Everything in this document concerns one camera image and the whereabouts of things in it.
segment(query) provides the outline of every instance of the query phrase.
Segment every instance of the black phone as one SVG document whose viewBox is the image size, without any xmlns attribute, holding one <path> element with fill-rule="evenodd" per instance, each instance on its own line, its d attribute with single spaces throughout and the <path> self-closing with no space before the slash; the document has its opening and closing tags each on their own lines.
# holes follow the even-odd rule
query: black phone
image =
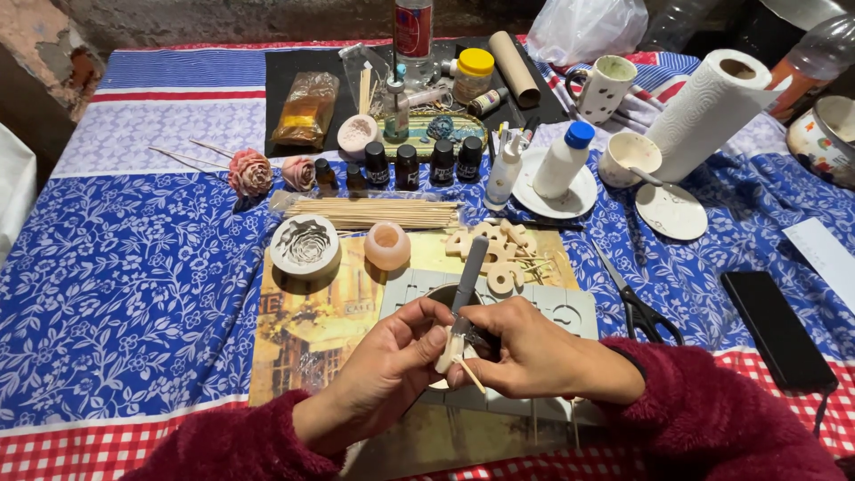
<svg viewBox="0 0 855 481">
<path fill-rule="evenodd" d="M 833 391 L 837 377 L 769 272 L 725 272 L 722 283 L 778 388 Z"/>
</svg>

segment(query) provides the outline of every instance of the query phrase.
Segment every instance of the red fleece sleeve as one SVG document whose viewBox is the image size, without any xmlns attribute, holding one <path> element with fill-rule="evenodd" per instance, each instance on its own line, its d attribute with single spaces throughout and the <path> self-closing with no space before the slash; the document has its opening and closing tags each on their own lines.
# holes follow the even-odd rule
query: red fleece sleeve
<svg viewBox="0 0 855 481">
<path fill-rule="evenodd" d="M 259 407 L 193 414 L 144 465 L 122 479 L 330 479 L 341 471 L 345 453 L 333 459 L 320 456 L 294 434 L 292 409 L 308 397 L 305 391 L 293 390 Z"/>
<path fill-rule="evenodd" d="M 644 371 L 635 403 L 599 405 L 619 435 L 644 450 L 648 469 L 707 481 L 846 479 L 783 400 L 716 366 L 703 349 L 619 337 L 602 343 Z"/>
</svg>

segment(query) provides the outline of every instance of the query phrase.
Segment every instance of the blue bottle cap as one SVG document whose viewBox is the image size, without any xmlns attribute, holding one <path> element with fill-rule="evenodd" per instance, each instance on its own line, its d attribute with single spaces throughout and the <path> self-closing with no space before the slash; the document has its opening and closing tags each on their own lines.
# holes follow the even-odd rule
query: blue bottle cap
<svg viewBox="0 0 855 481">
<path fill-rule="evenodd" d="M 573 149 L 584 149 L 593 139 L 593 127 L 585 122 L 573 122 L 564 135 L 564 143 Z"/>
</svg>

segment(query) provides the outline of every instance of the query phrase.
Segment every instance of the glass jar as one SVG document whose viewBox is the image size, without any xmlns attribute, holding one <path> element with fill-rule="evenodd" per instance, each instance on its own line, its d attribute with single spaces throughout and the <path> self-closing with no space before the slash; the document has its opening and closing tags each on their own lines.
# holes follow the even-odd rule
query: glass jar
<svg viewBox="0 0 855 481">
<path fill-rule="evenodd" d="M 495 65 L 490 52 L 483 49 L 466 49 L 457 59 L 457 75 L 451 93 L 458 103 L 466 105 L 490 90 L 490 79 Z"/>
</svg>

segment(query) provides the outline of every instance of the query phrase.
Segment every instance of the dark glass bottle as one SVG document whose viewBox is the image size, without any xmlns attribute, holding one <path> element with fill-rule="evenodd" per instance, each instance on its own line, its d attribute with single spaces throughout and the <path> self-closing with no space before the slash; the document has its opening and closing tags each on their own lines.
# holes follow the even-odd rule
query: dark glass bottle
<svg viewBox="0 0 855 481">
<path fill-rule="evenodd" d="M 449 140 L 437 140 L 433 144 L 430 183 L 434 187 L 449 187 L 454 183 L 454 145 Z"/>
<path fill-rule="evenodd" d="M 419 190 L 419 161 L 416 148 L 409 144 L 398 147 L 395 159 L 395 188 L 397 190 Z"/>
<path fill-rule="evenodd" d="M 335 178 L 335 171 L 329 166 L 326 158 L 315 160 L 315 181 L 318 183 L 318 190 L 323 193 L 339 191 L 339 180 Z"/>
<path fill-rule="evenodd" d="M 347 166 L 347 190 L 350 191 L 351 197 L 365 197 L 365 191 L 368 189 L 368 182 L 363 177 L 363 171 L 358 165 L 352 163 Z"/>
<path fill-rule="evenodd" d="M 380 142 L 369 142 L 365 146 L 365 176 L 369 184 L 384 187 L 389 183 L 389 161 L 386 148 Z"/>
<path fill-rule="evenodd" d="M 457 153 L 457 179 L 464 184 L 476 184 L 481 180 L 481 153 L 484 143 L 470 136 L 463 139 Z"/>
</svg>

